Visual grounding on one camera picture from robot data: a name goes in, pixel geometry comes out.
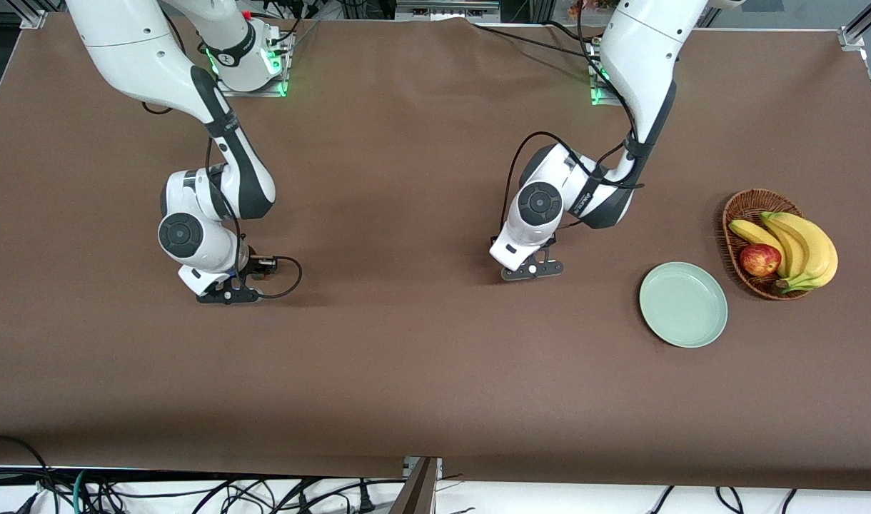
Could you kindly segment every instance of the apple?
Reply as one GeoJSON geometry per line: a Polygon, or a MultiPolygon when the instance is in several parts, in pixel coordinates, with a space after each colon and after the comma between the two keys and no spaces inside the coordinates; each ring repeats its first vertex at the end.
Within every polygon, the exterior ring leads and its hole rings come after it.
{"type": "Polygon", "coordinates": [[[781,252],[767,244],[751,244],[741,251],[740,263],[751,276],[767,276],[781,264],[781,252]]]}

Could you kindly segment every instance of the round plate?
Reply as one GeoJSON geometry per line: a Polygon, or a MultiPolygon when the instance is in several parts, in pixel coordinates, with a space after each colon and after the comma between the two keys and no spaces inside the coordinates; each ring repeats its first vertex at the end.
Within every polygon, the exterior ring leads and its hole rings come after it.
{"type": "Polygon", "coordinates": [[[651,330],[678,347],[704,347],[727,325],[723,290],[706,270],[689,263],[665,263],[648,272],[638,303],[651,330]]]}

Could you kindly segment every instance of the bunch of bananas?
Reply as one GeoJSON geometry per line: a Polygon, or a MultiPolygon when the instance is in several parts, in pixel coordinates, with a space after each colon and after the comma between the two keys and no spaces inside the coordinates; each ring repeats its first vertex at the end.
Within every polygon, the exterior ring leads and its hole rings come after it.
{"type": "Polygon", "coordinates": [[[810,291],[826,286],[838,270],[835,245],[812,221],[789,212],[762,212],[763,230],[745,219],[735,219],[730,230],[748,243],[767,244],[781,253],[775,282],[782,293],[810,291]]]}

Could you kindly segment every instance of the basket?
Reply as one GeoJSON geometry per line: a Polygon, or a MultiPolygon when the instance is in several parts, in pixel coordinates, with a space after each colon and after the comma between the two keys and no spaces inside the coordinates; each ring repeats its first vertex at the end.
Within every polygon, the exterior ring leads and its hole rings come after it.
{"type": "Polygon", "coordinates": [[[747,189],[741,191],[734,196],[731,196],[727,204],[724,206],[722,213],[722,257],[725,261],[730,261],[732,274],[735,279],[739,280],[744,286],[749,287],[753,293],[756,293],[762,298],[769,300],[795,300],[801,296],[807,295],[810,291],[792,291],[785,295],[775,285],[778,276],[772,273],[769,276],[755,277],[750,276],[740,266],[740,253],[744,248],[749,246],[741,237],[730,231],[727,225],[735,219],[746,219],[752,221],[756,225],[765,228],[762,224],[762,219],[759,219],[759,213],[763,211],[769,212],[790,212],[803,218],[800,209],[794,205],[794,202],[778,193],[769,191],[768,189],[747,189]]]}

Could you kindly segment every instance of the robotic arm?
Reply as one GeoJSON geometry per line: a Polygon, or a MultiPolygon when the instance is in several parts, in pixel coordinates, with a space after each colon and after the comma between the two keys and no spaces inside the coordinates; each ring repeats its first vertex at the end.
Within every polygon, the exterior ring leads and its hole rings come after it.
{"type": "Polygon", "coordinates": [[[612,169],[570,153],[562,144],[537,150],[525,166],[521,190],[490,248],[506,268],[504,278],[541,275],[536,266],[520,268],[550,240],[563,211],[591,228],[612,227],[625,215],[631,188],[673,104],[678,52],[705,6],[706,0],[629,0],[616,7],[601,42],[600,58],[610,84],[631,110],[635,131],[625,137],[625,152],[612,169]]]}
{"type": "MultiPolygon", "coordinates": [[[[234,0],[168,2],[191,17],[227,84],[255,89],[272,77],[263,22],[245,20],[234,0]]],[[[223,153],[223,165],[173,173],[161,194],[159,244],[181,264],[181,280],[204,297],[249,261],[247,245],[221,221],[262,218],[276,199],[273,179],[213,77],[178,49],[156,0],[67,4],[93,63],[112,87],[191,114],[223,153]]]]}

